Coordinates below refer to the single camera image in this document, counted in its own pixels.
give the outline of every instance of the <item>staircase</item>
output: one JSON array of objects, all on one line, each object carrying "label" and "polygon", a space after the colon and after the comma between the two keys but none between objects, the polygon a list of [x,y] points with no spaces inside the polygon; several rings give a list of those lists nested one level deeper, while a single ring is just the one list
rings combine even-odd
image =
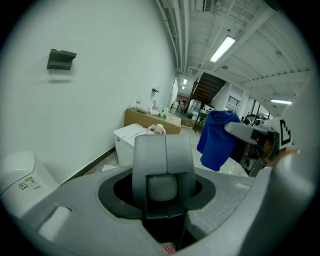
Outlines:
[{"label": "staircase", "polygon": [[191,100],[199,100],[202,105],[210,105],[212,99],[225,85],[226,81],[208,73],[203,73],[200,80],[195,81],[191,94],[188,98],[186,109],[188,109]]}]

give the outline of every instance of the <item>white appliance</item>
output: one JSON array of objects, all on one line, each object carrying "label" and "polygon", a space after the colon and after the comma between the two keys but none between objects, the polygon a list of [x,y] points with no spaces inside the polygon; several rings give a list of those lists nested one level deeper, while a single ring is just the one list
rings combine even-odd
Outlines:
[{"label": "white appliance", "polygon": [[6,210],[21,218],[59,187],[31,151],[11,154],[0,164],[0,198]]},{"label": "white appliance", "polygon": [[154,132],[147,130],[147,128],[144,128],[137,123],[133,123],[126,127],[115,130],[113,134],[119,165],[130,166],[134,164],[135,138],[139,135],[145,134],[154,135]]}]

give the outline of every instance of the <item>ceiling beam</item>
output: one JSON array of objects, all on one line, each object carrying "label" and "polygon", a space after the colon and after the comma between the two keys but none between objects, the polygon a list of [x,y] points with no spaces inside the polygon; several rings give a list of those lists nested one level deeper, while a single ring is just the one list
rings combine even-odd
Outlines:
[{"label": "ceiling beam", "polygon": [[245,82],[242,84],[243,87],[255,87],[264,86],[270,84],[283,84],[290,82],[304,82],[307,81],[312,75],[312,71],[301,71],[287,74],[279,74],[275,76],[269,76],[254,81]]},{"label": "ceiling beam", "polygon": [[253,18],[244,27],[241,33],[236,37],[235,43],[230,50],[222,56],[220,60],[214,63],[212,71],[214,72],[220,65],[225,62],[258,28],[261,27],[276,11],[273,10],[265,2],[261,5],[259,10],[253,16]]}]

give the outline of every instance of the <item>ceiling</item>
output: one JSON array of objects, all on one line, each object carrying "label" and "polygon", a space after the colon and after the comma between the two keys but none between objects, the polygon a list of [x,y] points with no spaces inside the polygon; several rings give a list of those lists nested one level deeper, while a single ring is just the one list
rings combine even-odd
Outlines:
[{"label": "ceiling", "polygon": [[[248,91],[278,116],[287,105],[270,100],[294,101],[316,67],[298,29],[263,0],[157,2],[165,11],[174,45],[179,94],[189,94],[195,79],[205,72]],[[211,62],[226,36],[235,43],[216,63]],[[184,78],[188,82],[182,90]]]}]

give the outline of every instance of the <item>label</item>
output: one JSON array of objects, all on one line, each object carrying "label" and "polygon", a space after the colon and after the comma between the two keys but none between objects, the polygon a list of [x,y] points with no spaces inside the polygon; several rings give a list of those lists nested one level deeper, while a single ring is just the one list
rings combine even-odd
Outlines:
[{"label": "label", "polygon": [[24,181],[25,181],[25,183],[26,183],[28,186],[30,186],[30,187],[33,188],[34,190],[40,188],[40,185],[39,185],[39,184],[35,181],[35,179],[32,178],[32,177],[29,177],[29,178],[25,179]]}]

